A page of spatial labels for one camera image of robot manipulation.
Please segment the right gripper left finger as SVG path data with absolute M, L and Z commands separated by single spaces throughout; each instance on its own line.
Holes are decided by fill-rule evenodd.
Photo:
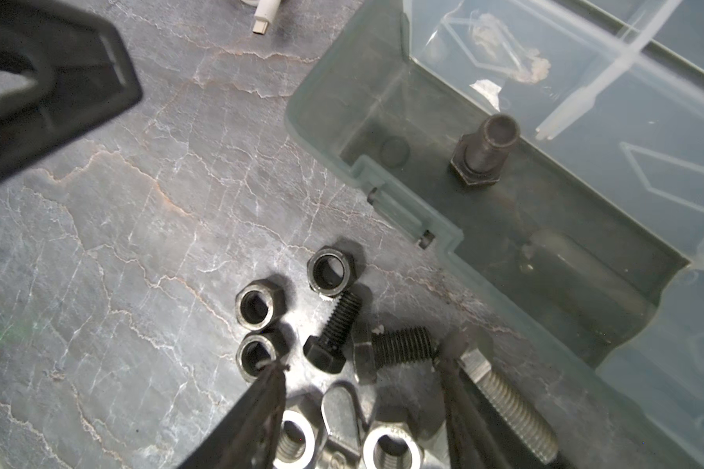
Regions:
M 268 363 L 182 468 L 271 468 L 287 400 L 287 367 Z

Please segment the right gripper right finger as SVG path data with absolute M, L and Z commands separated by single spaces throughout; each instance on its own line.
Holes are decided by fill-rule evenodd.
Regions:
M 541 463 L 514 435 L 455 360 L 435 361 L 444 395 L 453 468 L 572 468 L 561 452 Z

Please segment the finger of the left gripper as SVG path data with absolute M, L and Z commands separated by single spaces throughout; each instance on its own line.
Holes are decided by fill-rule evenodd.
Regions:
M 61 1 L 0 1 L 0 183 L 136 106 L 143 89 L 107 19 Z

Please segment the black hex bolt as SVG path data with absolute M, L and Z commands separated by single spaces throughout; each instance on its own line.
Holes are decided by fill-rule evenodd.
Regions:
M 495 185 L 519 140 L 520 127 L 513 117 L 504 113 L 490 115 L 476 131 L 461 136 L 450 169 L 466 187 Z
M 380 369 L 431 361 L 435 352 L 432 335 L 422 326 L 373 333 L 360 322 L 352 329 L 351 338 L 355 377 L 361 385 L 375 384 Z
M 328 374 L 338 374 L 346 364 L 343 347 L 362 310 L 363 300 L 353 291 L 338 296 L 320 336 L 311 335 L 303 345 L 305 359 Z

